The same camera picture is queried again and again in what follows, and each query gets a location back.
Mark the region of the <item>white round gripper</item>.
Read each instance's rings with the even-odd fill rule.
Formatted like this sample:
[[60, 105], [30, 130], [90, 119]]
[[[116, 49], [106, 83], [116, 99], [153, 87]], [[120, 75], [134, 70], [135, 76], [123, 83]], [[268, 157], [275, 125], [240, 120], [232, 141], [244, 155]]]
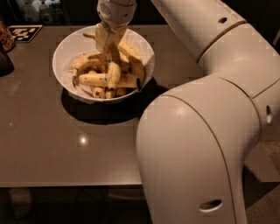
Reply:
[[126, 26], [134, 17], [136, 8], [137, 0], [98, 0], [97, 13], [104, 22], [96, 25], [94, 39], [96, 48], [101, 54], [109, 56], [111, 28], [114, 28], [112, 44], [118, 47], [127, 31]]

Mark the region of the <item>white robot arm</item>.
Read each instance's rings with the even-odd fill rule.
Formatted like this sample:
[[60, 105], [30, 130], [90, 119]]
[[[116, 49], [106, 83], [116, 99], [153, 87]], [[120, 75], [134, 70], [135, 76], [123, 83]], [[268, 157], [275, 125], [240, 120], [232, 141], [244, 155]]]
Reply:
[[151, 0], [203, 71], [143, 112], [136, 154], [153, 224], [247, 224], [246, 156], [280, 115], [280, 56], [221, 0]]

